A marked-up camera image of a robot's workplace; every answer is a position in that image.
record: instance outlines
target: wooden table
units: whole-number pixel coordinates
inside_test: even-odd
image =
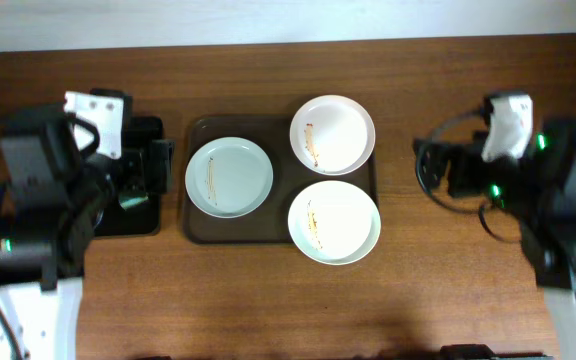
[[[428,201],[411,142],[498,89],[528,91],[536,119],[576,115],[576,35],[0,54],[0,115],[92,87],[130,92],[135,112],[160,116],[179,145],[204,115],[291,114],[318,95],[353,98],[377,129],[383,229],[369,256],[342,267],[293,246],[194,245],[177,221],[179,146],[161,232],[88,249],[79,359],[330,358],[455,343],[558,354],[519,247]]]

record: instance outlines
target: white plate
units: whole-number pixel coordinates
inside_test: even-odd
[[[264,202],[272,188],[272,165],[257,144],[227,137],[209,142],[190,159],[186,191],[206,214],[243,216]]]
[[[354,100],[326,95],[302,106],[290,125],[290,144],[309,169],[325,175],[348,174],[372,154],[375,126]]]
[[[381,218],[372,199],[342,181],[304,189],[288,212],[290,236],[309,258],[345,265],[366,256],[379,239]]]

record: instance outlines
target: white wall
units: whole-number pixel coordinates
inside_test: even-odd
[[[0,51],[576,32],[576,0],[0,0]]]

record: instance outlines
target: light blue plate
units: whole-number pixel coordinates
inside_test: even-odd
[[[220,218],[246,215],[272,188],[272,164],[257,144],[227,137],[209,142],[190,159],[186,191],[201,211]]]

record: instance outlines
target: brown serving tray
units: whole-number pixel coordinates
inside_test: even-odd
[[[288,210],[294,198],[311,184],[340,180],[364,190],[377,206],[375,153],[359,169],[342,176],[326,176],[306,168],[290,146],[291,116],[225,115],[203,118],[188,137],[188,162],[206,143],[222,137],[241,137],[259,145],[272,163],[274,180],[268,198],[250,214],[220,219],[199,210],[184,191],[181,227],[197,244],[285,244],[292,243],[288,232]]]

